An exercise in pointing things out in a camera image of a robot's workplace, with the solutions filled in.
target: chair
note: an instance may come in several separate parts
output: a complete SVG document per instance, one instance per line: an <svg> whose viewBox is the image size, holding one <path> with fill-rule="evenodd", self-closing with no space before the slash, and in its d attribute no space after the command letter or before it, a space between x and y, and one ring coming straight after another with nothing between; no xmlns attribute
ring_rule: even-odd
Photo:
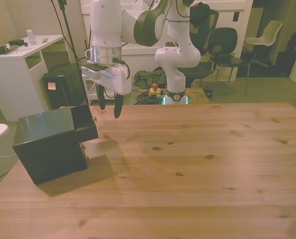
<svg viewBox="0 0 296 239"><path fill-rule="evenodd" d="M211 46L209 48L209 53L212 54L210 60L215 61L217 64L217 73L215 78L215 85L213 89L213 95L217 83L217 78L219 75L220 67L231 67L231 74L228 81L231 79L231 75L234 67L247 66L247 77L246 77L246 87L245 95L247 95L247 81L249 78L250 64L252 60L241 59L234 57L231 53L235 50L237 44L237 31L230 27L217 28L214 31L213 38L211 41ZM215 48L217 46L221 47L221 52L216 56Z"/></svg>
<svg viewBox="0 0 296 239"><path fill-rule="evenodd" d="M190 38L193 45L204 55L209 48L219 13L210 9L202 22L198 25L190 23ZM215 64L213 62L200 62L196 67L192 68L178 68L186 77L186 87L191 87L194 79L202 79L213 73ZM206 96L211 98L212 91L205 90Z"/></svg>
<svg viewBox="0 0 296 239"><path fill-rule="evenodd" d="M245 43L252 46L271 46L276 41L276 37L278 32L280 31L283 23L281 21L272 20L268 23L266 28L263 31L263 35L261 37L246 37ZM255 49L253 63L256 63L263 67L268 67L267 64L262 63L259 60L256 60L257 48Z"/></svg>

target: black box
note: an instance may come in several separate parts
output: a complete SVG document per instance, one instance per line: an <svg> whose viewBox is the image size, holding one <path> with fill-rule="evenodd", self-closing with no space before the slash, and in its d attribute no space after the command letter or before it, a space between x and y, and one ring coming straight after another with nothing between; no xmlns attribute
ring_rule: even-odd
<svg viewBox="0 0 296 239"><path fill-rule="evenodd" d="M98 138L88 105L20 118L13 149L35 184L87 169L80 143Z"/></svg>
<svg viewBox="0 0 296 239"><path fill-rule="evenodd" d="M53 109L63 106L80 106L85 99L83 82L75 63L57 65L42 77Z"/></svg>

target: black chair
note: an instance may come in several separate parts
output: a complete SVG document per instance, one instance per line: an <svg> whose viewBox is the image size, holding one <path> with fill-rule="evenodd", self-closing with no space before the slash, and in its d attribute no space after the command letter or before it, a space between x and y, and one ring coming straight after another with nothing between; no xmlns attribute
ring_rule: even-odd
<svg viewBox="0 0 296 239"><path fill-rule="evenodd" d="M190 38L193 45L200 51L201 56L204 55L211 45L211 40L216 27L219 13L210 9L204 19L198 25L190 23ZM178 68L186 77L186 87L191 87L194 79L202 79L215 71L213 62L200 62L196 67ZM207 97L212 96L212 90L204 90Z"/></svg>
<svg viewBox="0 0 296 239"><path fill-rule="evenodd" d="M231 79L231 75L234 67L247 66L247 78L246 78L246 87L245 95L247 95L247 82L249 78L250 64L252 60L241 59L234 57L231 53L235 50L237 44L237 31L234 28L230 27L221 27L214 30L213 38L211 41L211 47L209 48L209 53L212 54L210 60L214 61L217 64L217 73L215 78L215 85L213 89L213 95L217 83L218 73L220 67L231 67L231 74L228 81ZM220 46L221 52L217 55L217 47Z"/></svg>

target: box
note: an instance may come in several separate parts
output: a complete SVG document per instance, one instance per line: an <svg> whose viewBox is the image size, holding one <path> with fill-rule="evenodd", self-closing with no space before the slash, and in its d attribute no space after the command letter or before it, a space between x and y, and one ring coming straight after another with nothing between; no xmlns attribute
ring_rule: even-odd
<svg viewBox="0 0 296 239"><path fill-rule="evenodd" d="M98 138L88 105L20 118L13 149L35 184L87 169L81 142Z"/></svg>

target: white chair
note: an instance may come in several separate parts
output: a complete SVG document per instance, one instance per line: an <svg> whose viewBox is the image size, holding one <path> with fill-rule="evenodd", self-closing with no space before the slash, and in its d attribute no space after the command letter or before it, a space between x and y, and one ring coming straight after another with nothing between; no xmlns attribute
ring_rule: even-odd
<svg viewBox="0 0 296 239"><path fill-rule="evenodd" d="M276 41L277 34L280 31L282 25L283 23L281 21L271 20L266 26L266 28L264 29L263 35L261 37L246 37L245 43L252 46L256 46L256 45L271 46ZM256 63L260 66L268 67L267 64L264 64L259 60L255 60L256 53L257 53L257 48L255 49L252 63Z"/></svg>

